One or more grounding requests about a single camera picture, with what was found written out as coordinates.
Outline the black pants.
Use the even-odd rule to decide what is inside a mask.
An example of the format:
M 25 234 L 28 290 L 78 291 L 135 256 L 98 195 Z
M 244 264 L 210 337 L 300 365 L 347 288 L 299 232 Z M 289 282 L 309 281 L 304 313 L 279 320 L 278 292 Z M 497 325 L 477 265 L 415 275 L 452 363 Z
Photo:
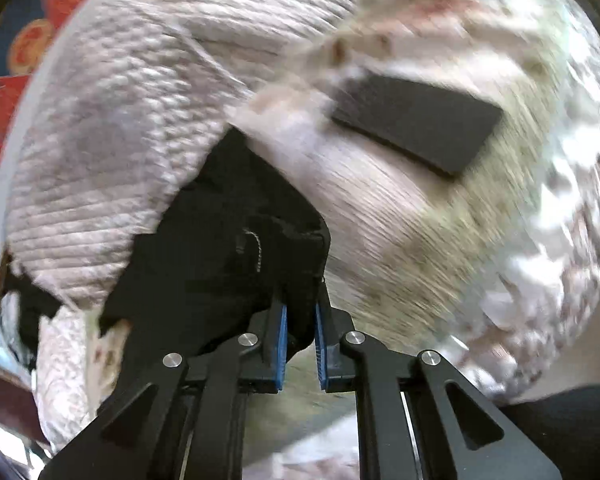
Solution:
M 208 352 L 279 300 L 294 356 L 314 338 L 329 242 L 314 207 L 230 129 L 157 231 L 134 240 L 100 325 L 130 322 L 123 363 L 143 367 L 163 353 Z

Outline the floral pink pillow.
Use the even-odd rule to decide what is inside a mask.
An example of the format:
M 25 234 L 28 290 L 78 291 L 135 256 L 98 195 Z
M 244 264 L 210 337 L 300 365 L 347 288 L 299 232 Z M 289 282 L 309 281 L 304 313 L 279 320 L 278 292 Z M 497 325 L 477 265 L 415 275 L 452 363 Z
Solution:
M 131 324 L 120 320 L 102 332 L 96 311 L 65 306 L 40 319 L 33 392 L 53 453 L 81 432 L 114 392 L 130 331 Z

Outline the floral fleece blanket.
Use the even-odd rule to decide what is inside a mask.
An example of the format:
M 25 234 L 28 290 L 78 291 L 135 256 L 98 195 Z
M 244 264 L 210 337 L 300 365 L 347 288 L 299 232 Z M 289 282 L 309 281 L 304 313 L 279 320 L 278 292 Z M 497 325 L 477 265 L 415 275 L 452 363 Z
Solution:
M 369 73 L 504 112 L 459 176 L 332 121 Z M 577 0 L 363 0 L 233 118 L 317 209 L 332 304 L 393 349 L 440 351 L 498 402 L 600 298 L 600 34 Z

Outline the dark red wooden door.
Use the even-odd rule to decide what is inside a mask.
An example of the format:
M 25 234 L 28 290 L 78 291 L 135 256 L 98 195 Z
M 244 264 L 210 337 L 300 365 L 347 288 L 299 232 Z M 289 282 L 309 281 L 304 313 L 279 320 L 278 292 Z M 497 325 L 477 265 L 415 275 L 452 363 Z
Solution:
M 42 433 L 38 410 L 29 390 L 13 382 L 9 374 L 0 369 L 0 424 L 16 430 L 18 434 L 46 443 Z

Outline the dark clothes pile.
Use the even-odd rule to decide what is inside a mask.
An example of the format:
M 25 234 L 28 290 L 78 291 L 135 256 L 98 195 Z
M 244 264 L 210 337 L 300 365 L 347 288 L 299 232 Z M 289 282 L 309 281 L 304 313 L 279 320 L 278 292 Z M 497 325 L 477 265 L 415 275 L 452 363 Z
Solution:
M 4 249 L 0 260 L 0 330 L 9 352 L 28 372 L 36 367 L 40 319 L 53 318 L 59 307 L 60 301 L 18 270 Z

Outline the black smartphone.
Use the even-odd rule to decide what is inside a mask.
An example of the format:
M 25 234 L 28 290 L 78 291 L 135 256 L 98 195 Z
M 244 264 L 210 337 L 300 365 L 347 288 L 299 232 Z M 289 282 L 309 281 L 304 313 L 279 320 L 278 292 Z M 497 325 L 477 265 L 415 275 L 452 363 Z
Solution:
M 337 92 L 330 118 L 455 178 L 503 115 L 501 107 L 464 91 L 369 73 Z

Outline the quilted beige comforter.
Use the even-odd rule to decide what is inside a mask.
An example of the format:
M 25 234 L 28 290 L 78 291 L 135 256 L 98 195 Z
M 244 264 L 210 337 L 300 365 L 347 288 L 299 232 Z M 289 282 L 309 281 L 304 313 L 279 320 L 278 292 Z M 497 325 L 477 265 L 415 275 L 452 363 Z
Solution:
M 18 270 L 101 304 L 135 235 L 198 174 L 279 55 L 358 0 L 104 0 L 68 37 L 24 136 L 6 214 Z

